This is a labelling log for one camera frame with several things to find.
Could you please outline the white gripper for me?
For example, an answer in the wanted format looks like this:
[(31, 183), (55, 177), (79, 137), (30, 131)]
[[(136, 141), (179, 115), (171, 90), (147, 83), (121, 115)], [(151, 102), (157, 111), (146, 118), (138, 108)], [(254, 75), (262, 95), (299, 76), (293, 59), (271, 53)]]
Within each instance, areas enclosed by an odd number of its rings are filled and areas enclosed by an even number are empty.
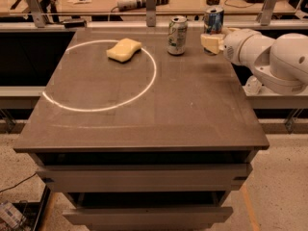
[(209, 52), (223, 56), (235, 65), (254, 65), (258, 54), (253, 51), (252, 43), (261, 34), (251, 29), (223, 27), (222, 34), (202, 34), (201, 45)]

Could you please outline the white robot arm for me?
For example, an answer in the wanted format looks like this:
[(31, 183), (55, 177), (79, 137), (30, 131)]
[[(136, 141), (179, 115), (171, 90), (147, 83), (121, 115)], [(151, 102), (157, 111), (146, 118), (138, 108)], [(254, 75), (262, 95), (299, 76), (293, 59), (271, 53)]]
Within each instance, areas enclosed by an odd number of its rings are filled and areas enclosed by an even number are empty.
[(202, 34), (201, 45), (223, 52), (230, 63), (247, 67), (268, 89), (282, 95), (303, 92), (308, 85), (308, 37), (289, 33), (270, 38), (251, 29), (224, 29)]

